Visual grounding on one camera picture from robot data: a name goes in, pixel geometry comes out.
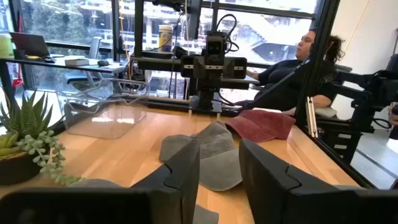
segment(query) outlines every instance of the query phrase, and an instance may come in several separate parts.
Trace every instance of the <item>plant pot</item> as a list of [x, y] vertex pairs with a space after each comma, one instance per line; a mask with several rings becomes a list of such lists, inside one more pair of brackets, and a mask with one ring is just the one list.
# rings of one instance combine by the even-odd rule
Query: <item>plant pot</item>
[[[45, 153], [49, 154], [50, 148], [44, 147]], [[36, 152], [33, 155], [25, 154], [23, 156], [3, 159], [0, 161], [0, 185], [18, 184], [39, 174], [41, 167], [32, 160], [38, 156]]]

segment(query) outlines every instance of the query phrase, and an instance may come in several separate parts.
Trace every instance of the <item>black shirt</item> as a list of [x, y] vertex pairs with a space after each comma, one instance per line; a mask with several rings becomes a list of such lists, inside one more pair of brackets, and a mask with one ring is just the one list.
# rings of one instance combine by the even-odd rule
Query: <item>black shirt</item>
[[[295, 67], [300, 65], [302, 62], [299, 60], [285, 60], [269, 67], [265, 72], [259, 74], [260, 85], [264, 85], [264, 89], [261, 90], [255, 100], [270, 87], [275, 85], [281, 79], [286, 77]], [[336, 93], [331, 87], [331, 83], [335, 78], [336, 68], [332, 63], [325, 62], [321, 64], [320, 75], [321, 79], [317, 86], [316, 95], [324, 95], [330, 100], [334, 100]], [[272, 94], [273, 99], [263, 100], [259, 99], [256, 103], [256, 107], [263, 107], [275, 110], [286, 111], [294, 108], [299, 100], [299, 94], [301, 91], [302, 82], [304, 80], [305, 72], [300, 72], [293, 80], [289, 81], [286, 87], [281, 90], [279, 94]]]

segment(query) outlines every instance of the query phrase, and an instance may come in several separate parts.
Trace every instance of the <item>white wall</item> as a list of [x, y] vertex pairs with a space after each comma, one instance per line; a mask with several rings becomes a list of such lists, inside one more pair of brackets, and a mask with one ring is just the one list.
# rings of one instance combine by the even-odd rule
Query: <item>white wall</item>
[[[341, 0], [332, 34], [345, 42], [345, 57], [340, 65], [354, 73], [370, 74], [387, 67], [398, 28], [398, 0]], [[352, 83], [350, 87], [359, 88]], [[345, 96], [337, 96], [332, 108], [340, 119], [350, 119], [354, 109]], [[387, 110], [376, 115], [387, 118]]]

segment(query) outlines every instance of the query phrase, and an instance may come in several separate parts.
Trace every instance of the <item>dark hair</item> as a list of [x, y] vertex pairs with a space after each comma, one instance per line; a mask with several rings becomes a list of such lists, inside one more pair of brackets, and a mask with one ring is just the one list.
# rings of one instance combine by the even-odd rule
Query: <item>dark hair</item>
[[[317, 32], [317, 29], [310, 29], [310, 31]], [[344, 52], [341, 50], [341, 44], [343, 40], [337, 35], [331, 35], [329, 37], [328, 48], [325, 53], [325, 61], [336, 63], [342, 57], [344, 57]]]

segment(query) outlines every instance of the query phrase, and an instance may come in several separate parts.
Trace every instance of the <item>succulent plant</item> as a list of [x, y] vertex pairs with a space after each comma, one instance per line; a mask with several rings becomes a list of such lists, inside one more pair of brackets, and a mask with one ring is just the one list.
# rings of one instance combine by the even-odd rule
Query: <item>succulent plant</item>
[[0, 156], [10, 155], [18, 151], [19, 147], [15, 146], [17, 138], [17, 131], [11, 131], [7, 134], [0, 135]]
[[[33, 158], [33, 162], [42, 167], [40, 170], [41, 173], [48, 174], [55, 180], [55, 183], [68, 186], [81, 180], [81, 177], [75, 177], [73, 175], [66, 175], [63, 173], [62, 162], [65, 158], [62, 156], [61, 152], [65, 150], [65, 147], [57, 142], [58, 138], [56, 136], [52, 136], [53, 134], [54, 131], [52, 130], [42, 131], [36, 139], [30, 135], [26, 135], [17, 143], [17, 145], [29, 155], [37, 153], [37, 156]], [[44, 149], [44, 146], [46, 144], [50, 146], [50, 148], [53, 148], [52, 162], [47, 162], [50, 159], [50, 155], [45, 154], [46, 150]]]
[[37, 138], [39, 133], [46, 131], [49, 125], [52, 115], [52, 106], [46, 115], [48, 98], [43, 94], [40, 100], [33, 105], [35, 95], [36, 91], [34, 91], [33, 95], [27, 99], [25, 94], [23, 94], [21, 108], [19, 108], [15, 100], [10, 103], [7, 99], [8, 115], [5, 112], [3, 105], [0, 105], [2, 113], [0, 121], [8, 132], [17, 131], [20, 133], [18, 139], [22, 139], [26, 135]]

